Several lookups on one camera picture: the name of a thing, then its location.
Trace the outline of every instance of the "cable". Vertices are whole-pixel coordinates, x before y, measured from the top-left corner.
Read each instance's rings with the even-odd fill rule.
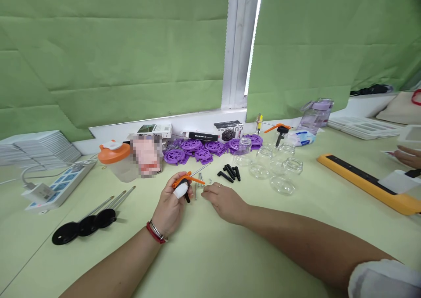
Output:
[[[8,180],[8,181],[5,181],[5,182],[0,183],[0,185],[1,185],[1,184],[6,184],[6,183],[9,183],[9,182],[13,182],[13,181],[15,181],[15,180],[18,180],[18,179]]]
[[[32,177],[26,177],[26,179],[32,179],[32,178],[45,178],[45,177],[55,177],[55,176],[59,176],[61,174],[63,174],[64,172],[66,172],[68,169],[71,169],[72,167],[68,167],[67,169],[65,169],[64,171],[55,174],[55,175],[46,175],[46,176],[32,176]]]
[[[96,163],[96,161],[97,160],[95,160],[95,159],[87,159],[87,160],[84,160],[84,161],[80,161],[80,162],[73,162],[73,163],[67,163],[67,162],[57,162],[57,163],[47,163],[47,164],[43,164],[43,165],[57,165],[57,164],[59,164],[59,165],[63,165],[63,164],[67,164],[67,165],[89,165],[89,164],[95,164]],[[24,186],[25,187],[27,187],[27,188],[29,188],[29,189],[33,189],[34,187],[35,187],[35,185],[33,184],[33,183],[28,183],[26,180],[25,180],[25,173],[27,172],[27,171],[29,171],[30,169],[33,169],[33,168],[36,168],[36,167],[39,167],[39,165],[33,165],[33,166],[30,166],[30,167],[28,167],[28,168],[25,168],[23,171],[22,171],[22,173],[21,173],[21,180],[22,180],[22,182],[25,184]]]

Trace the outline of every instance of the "hand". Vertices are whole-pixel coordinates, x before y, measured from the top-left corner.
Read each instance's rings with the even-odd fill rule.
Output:
[[[183,216],[186,199],[184,197],[177,199],[173,194],[174,188],[172,188],[172,184],[183,175],[186,175],[186,172],[178,172],[168,180],[152,216],[152,223],[165,237],[168,237],[178,228]],[[193,198],[191,186],[187,190],[187,193],[190,199]]]
[[[205,186],[201,195],[212,203],[218,215],[225,221],[237,225],[244,222],[250,205],[232,188],[215,182]]]
[[[395,157],[401,161],[403,164],[406,164],[409,167],[414,169],[421,169],[421,151],[414,150],[403,146],[398,146],[399,150],[395,151]]]

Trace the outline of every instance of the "purple water bottle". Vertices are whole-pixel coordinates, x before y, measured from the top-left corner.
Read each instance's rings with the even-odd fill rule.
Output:
[[[332,111],[334,101],[333,101],[333,99],[330,99],[330,98],[319,97],[319,99],[317,99],[316,103],[329,104],[329,109],[325,111],[325,113],[323,115],[323,122],[321,123],[321,127],[326,127],[328,125],[328,120],[329,120],[330,112]]]
[[[300,124],[297,130],[307,130],[312,134],[316,135],[317,130],[322,126],[325,120],[327,110],[330,109],[330,104],[327,102],[316,102],[313,101],[305,104],[301,110],[304,111],[303,117],[301,118]]]

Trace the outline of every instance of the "table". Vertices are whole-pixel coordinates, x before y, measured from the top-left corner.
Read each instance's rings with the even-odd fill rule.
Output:
[[[421,220],[397,213],[316,161],[319,155],[331,153],[373,176],[383,177],[401,168],[380,152],[395,147],[396,138],[365,141],[326,128],[314,144],[296,149],[296,157],[304,162],[304,171],[298,191],[289,197],[274,192],[268,180],[252,178],[247,168],[240,168],[241,182],[231,184],[218,178],[216,174],[223,165],[232,163],[230,154],[215,156],[202,174],[205,182],[212,179],[232,187],[250,204],[306,215],[336,226],[421,271]],[[186,165],[166,164],[163,172],[153,179],[122,183],[98,163],[59,209],[44,215],[23,212],[27,202],[18,195],[22,191],[20,183],[9,184],[11,189],[6,194],[12,207],[4,215],[7,208],[2,205],[0,217],[0,279],[4,276],[7,279],[0,285],[7,286],[17,276],[1,298],[59,296],[146,224],[170,176],[182,170],[194,171],[200,166],[190,158]],[[55,227],[79,220],[109,196],[133,185],[137,188],[118,208],[118,220],[113,225],[64,246],[51,243]],[[185,275],[184,280],[180,282],[175,274]],[[134,297],[158,295],[331,297],[330,289],[321,281],[268,242],[220,219],[201,196],[188,205],[180,229],[158,254]]]

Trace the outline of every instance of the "orange lid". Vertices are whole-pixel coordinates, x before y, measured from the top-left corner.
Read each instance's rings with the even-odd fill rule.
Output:
[[[100,145],[101,152],[98,154],[98,160],[103,164],[111,164],[121,161],[130,155],[130,145],[108,141]]]

